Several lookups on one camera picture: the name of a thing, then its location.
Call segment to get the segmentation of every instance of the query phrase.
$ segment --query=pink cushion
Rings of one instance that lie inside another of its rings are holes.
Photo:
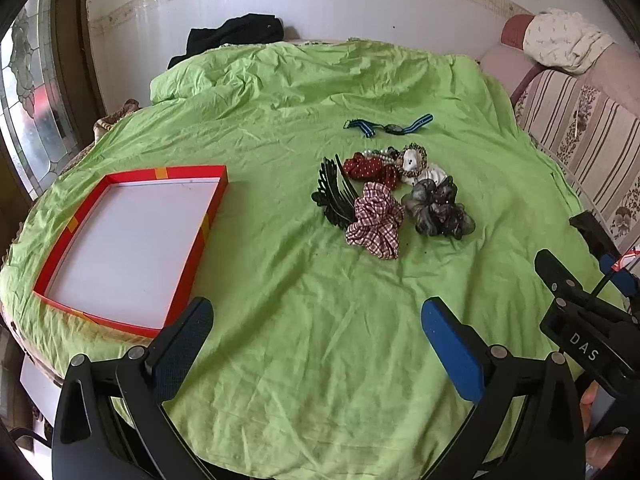
[[[602,90],[633,115],[640,117],[640,56],[635,52],[612,44],[580,76],[580,83]]]
[[[509,18],[502,29],[500,42],[522,50],[524,33],[527,31],[527,27],[529,27],[529,23],[532,22],[533,18],[532,14],[516,14],[512,18]]]
[[[516,104],[533,78],[545,69],[523,51],[500,43],[482,56],[480,67],[502,83],[512,105]]]

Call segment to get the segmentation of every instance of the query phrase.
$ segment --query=stained glass window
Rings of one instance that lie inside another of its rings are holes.
[[[35,199],[78,153],[56,79],[51,0],[29,0],[0,42],[0,130]]]

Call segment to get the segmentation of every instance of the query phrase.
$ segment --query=red polka dot scrunchie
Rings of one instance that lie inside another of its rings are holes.
[[[356,152],[352,158],[348,158],[342,165],[344,171],[353,180],[360,182],[379,182],[389,189],[398,186],[398,170],[391,164],[384,164],[379,158],[367,158],[362,153]]]

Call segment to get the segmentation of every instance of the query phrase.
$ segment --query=blue gripper pad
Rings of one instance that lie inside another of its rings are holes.
[[[462,325],[440,298],[430,298],[424,302],[420,320],[422,330],[458,395],[477,404],[484,394],[484,373],[473,351],[465,344],[464,340],[468,341],[467,336],[471,335],[466,331],[471,331],[482,345],[484,342],[473,329]]]
[[[611,270],[611,266],[615,262],[616,260],[613,256],[610,254],[604,254],[604,256],[600,258],[600,272],[606,274]],[[621,269],[616,272],[611,279],[611,283],[616,286],[620,293],[628,298],[633,298],[638,293],[636,280],[626,269]]]

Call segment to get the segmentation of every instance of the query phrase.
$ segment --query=bed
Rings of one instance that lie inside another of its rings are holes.
[[[34,206],[0,272],[0,300],[60,376],[79,352],[101,360],[144,344],[48,307],[34,280],[105,174],[225,164],[230,183],[192,290],[214,305],[214,329],[164,406],[218,466],[257,478],[418,478],[470,409],[422,333],[423,301],[440,296],[487,342],[542,358],[554,349],[538,329],[552,297],[536,252],[549,248],[585,288],[600,277],[568,224],[578,197],[468,57],[359,40],[227,46],[158,76],[151,101]],[[404,138],[342,128],[425,113],[434,121]],[[348,246],[310,194],[324,156],[410,142],[454,177],[477,227],[460,241],[426,238],[405,219],[399,259],[381,261]],[[613,290],[604,297],[619,303]]]

